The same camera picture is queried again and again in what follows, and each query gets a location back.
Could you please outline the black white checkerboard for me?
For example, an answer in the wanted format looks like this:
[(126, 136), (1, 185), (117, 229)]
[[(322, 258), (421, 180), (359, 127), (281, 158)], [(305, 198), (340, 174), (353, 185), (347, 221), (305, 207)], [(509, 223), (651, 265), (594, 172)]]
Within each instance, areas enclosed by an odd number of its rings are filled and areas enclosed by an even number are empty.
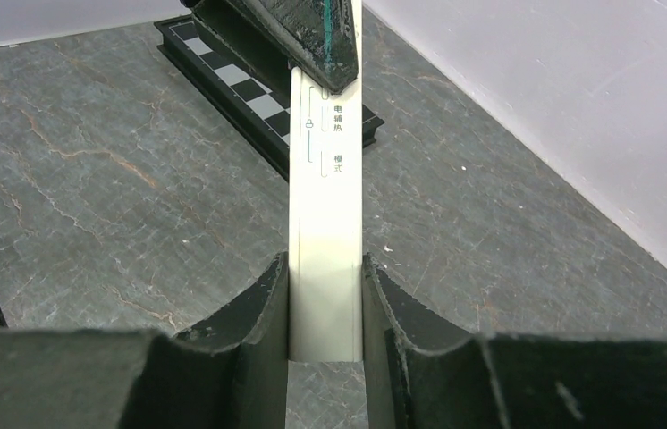
[[(218, 53), (223, 47), (218, 41), (204, 41), (190, 16), (156, 21), (162, 35), (160, 52), (189, 80), (189, 82), (216, 108), (235, 130), (287, 182), (290, 163), (290, 95), (274, 91), (260, 80), (250, 76), (231, 60)], [(307, 160), (313, 163), (312, 137), (323, 131), (341, 131), (344, 124), (340, 103), (328, 103), (328, 94), (322, 100), (306, 102), (318, 107), (320, 113), (307, 113), (300, 134), (310, 146)], [(384, 124), (367, 106), (362, 105), (362, 146), (376, 141), (376, 130)], [(332, 149), (321, 151), (323, 177), (329, 172), (343, 172), (343, 157)]]

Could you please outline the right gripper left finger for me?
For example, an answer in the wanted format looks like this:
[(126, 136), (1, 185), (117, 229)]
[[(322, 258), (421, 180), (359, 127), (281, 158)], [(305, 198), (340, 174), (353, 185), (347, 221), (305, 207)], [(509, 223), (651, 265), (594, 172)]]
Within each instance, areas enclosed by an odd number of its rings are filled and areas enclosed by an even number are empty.
[(210, 428), (284, 428), (288, 386), (289, 258), (274, 256), (242, 293), (174, 338), (205, 351)]

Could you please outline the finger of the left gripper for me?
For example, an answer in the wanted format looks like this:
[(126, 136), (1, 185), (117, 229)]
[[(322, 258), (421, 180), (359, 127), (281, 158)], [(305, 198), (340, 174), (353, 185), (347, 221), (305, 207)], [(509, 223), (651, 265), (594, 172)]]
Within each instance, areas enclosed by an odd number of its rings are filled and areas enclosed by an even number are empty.
[(274, 91), (291, 93), (291, 70), (340, 95), (359, 74), (351, 1), (183, 1), (199, 37)]

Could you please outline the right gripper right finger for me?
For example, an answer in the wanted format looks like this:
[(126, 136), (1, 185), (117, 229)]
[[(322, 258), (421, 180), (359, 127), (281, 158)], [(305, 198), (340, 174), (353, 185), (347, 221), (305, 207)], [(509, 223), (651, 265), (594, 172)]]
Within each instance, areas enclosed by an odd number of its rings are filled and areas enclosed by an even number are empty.
[(481, 427), (477, 339), (411, 296), (371, 254), (362, 304), (370, 427)]

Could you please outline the white long remote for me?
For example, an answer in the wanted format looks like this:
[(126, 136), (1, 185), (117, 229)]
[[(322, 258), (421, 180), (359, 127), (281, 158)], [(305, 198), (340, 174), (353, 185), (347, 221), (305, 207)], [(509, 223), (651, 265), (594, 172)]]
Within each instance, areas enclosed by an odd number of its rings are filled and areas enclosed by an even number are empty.
[(362, 79), (330, 95), (291, 72), (289, 357), (363, 358)]

